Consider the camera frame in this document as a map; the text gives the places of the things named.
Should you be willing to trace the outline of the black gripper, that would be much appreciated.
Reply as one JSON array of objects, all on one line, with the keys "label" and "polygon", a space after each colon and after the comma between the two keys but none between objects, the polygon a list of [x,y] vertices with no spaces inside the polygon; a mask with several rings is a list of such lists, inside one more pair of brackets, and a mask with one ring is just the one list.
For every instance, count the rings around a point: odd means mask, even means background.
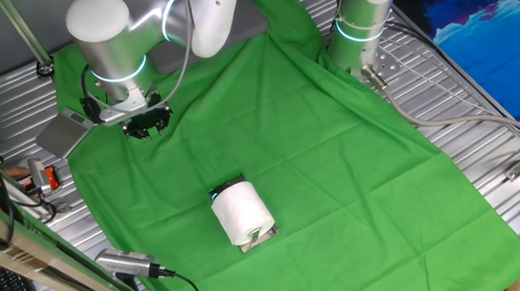
[{"label": "black gripper", "polygon": [[151,139],[149,129],[155,127],[161,135],[169,124],[172,110],[167,105],[160,105],[159,108],[135,115],[127,122],[122,122],[120,126],[125,135],[140,140]]}]

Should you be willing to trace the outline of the person's hand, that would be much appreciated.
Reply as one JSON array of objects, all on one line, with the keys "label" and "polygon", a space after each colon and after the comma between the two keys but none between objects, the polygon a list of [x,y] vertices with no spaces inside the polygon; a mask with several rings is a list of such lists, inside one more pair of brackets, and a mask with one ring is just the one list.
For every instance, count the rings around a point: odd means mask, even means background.
[{"label": "person's hand", "polygon": [[28,178],[31,175],[30,170],[26,167],[5,167],[3,172],[7,177],[17,181],[22,178]]}]

